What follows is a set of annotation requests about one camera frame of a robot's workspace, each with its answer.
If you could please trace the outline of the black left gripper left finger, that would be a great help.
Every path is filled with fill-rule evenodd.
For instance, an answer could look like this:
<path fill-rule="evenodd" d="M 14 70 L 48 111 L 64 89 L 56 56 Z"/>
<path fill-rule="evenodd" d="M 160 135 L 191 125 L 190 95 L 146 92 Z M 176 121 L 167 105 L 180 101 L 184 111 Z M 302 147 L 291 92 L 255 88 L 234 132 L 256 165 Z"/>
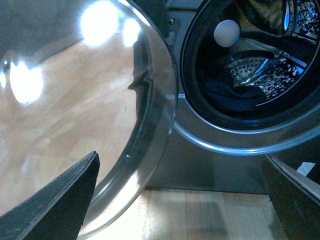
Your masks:
<path fill-rule="evenodd" d="M 2 240 L 75 240 L 100 169 L 93 151 L 0 217 Z"/>

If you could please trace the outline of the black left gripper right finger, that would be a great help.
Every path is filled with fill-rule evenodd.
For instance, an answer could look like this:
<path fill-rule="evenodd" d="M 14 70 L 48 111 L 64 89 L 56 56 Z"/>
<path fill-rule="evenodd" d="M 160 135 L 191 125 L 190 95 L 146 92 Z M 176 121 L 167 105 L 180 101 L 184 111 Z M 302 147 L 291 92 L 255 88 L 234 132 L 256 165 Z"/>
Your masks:
<path fill-rule="evenodd" d="M 320 165 L 299 161 L 288 165 L 268 154 L 265 183 L 281 226 L 290 240 L 320 238 Z"/>

